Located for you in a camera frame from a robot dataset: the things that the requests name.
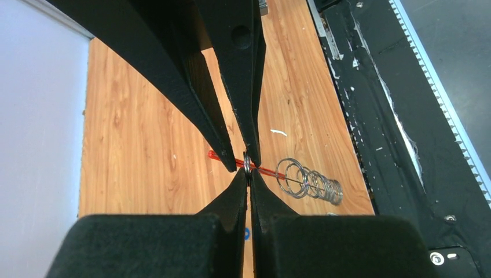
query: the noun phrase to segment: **white panel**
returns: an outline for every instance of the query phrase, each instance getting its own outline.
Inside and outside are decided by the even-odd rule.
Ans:
[[[0,0],[0,277],[43,277],[78,212],[89,40]]]

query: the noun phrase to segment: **paint chip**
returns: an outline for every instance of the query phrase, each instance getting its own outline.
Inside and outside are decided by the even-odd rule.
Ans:
[[[270,129],[272,133],[280,133],[280,134],[283,134],[285,136],[288,136],[286,133],[284,133],[283,131],[281,130],[276,130],[276,129]]]

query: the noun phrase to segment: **wooden surface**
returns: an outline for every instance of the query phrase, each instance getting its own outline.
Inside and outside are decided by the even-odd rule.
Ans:
[[[338,98],[305,0],[268,0],[263,16],[268,49],[259,109],[263,166],[286,157],[338,180],[340,206],[294,199],[274,178],[270,189],[300,214],[373,214]],[[236,157],[240,131],[221,83],[216,57],[204,55]],[[207,158],[198,130],[131,66],[98,39],[90,45],[79,215],[194,214],[231,182]],[[284,131],[288,136],[272,133]],[[252,247],[244,273],[252,275]]]

